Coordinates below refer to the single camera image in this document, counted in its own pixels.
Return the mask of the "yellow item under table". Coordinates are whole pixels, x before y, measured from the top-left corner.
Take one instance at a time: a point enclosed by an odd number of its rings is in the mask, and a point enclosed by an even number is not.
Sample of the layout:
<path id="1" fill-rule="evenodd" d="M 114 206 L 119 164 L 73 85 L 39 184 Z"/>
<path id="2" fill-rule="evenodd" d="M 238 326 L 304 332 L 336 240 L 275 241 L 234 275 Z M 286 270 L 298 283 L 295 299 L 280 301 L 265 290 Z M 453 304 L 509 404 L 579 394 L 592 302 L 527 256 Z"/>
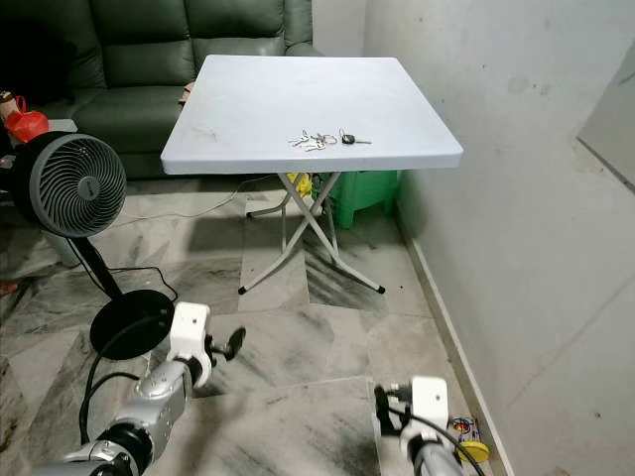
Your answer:
<path id="1" fill-rule="evenodd" d="M 288 173 L 289 182 L 295 187 L 300 196 L 310 196 L 313 194 L 314 182 L 313 174 L 309 173 Z"/>

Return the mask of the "grey standing fan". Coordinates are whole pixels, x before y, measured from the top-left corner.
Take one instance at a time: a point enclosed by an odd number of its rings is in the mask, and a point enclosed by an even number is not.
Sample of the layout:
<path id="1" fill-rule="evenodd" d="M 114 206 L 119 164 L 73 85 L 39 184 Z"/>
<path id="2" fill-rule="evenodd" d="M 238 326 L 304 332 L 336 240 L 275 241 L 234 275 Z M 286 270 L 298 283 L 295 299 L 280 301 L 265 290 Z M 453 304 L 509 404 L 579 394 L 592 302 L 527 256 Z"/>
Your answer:
<path id="1" fill-rule="evenodd" d="M 113 147 L 87 133 L 42 133 L 17 147 L 0 184 L 29 222 L 72 246 L 108 295 L 89 332 L 100 357 L 128 361 L 159 346 L 173 322 L 173 300 L 155 290 L 122 291 L 90 242 L 113 225 L 126 199 L 127 174 Z"/>

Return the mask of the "silver key bunch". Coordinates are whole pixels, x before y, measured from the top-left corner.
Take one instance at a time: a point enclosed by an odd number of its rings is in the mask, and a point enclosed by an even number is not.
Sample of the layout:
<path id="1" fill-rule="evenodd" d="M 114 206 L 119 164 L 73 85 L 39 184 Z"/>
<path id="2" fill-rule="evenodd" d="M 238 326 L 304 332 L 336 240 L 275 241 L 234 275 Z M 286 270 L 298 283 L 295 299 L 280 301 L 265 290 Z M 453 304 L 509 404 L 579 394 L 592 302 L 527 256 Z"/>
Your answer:
<path id="1" fill-rule="evenodd" d="M 339 136 L 329 135 L 329 133 L 310 133 L 304 130 L 301 135 L 290 139 L 289 144 L 292 147 L 299 147 L 305 153 L 313 151 L 325 150 L 327 146 L 340 144 Z"/>

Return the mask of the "white folding table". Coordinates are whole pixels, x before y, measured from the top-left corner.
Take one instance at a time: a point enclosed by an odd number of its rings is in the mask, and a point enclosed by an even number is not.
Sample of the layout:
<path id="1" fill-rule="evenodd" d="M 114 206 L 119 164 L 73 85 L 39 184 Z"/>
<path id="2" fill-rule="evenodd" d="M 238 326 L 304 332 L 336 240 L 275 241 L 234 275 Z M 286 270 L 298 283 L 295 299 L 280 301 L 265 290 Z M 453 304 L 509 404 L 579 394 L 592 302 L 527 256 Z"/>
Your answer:
<path id="1" fill-rule="evenodd" d="M 292 147 L 304 130 L 344 130 L 372 144 Z M 266 58 L 210 55 L 162 151 L 169 176 L 273 174 L 303 223 L 286 242 L 286 263 L 306 232 L 325 246 L 337 269 L 368 278 L 340 258 L 317 212 L 341 173 L 427 171 L 461 163 L 462 145 L 393 58 Z M 300 196 L 288 173 L 313 174 L 314 190 Z"/>

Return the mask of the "dark green leather sofa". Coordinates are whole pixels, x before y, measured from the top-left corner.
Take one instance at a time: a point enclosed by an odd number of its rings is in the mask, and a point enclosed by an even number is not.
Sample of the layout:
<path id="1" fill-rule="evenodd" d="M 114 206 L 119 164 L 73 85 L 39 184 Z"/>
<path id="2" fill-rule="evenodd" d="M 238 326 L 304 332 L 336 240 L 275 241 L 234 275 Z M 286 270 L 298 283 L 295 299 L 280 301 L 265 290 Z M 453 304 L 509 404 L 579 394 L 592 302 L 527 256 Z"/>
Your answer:
<path id="1" fill-rule="evenodd" d="M 313 0 L 0 0 L 0 83 L 108 142 L 131 179 L 159 179 L 203 61 L 312 56 L 313 12 Z"/>

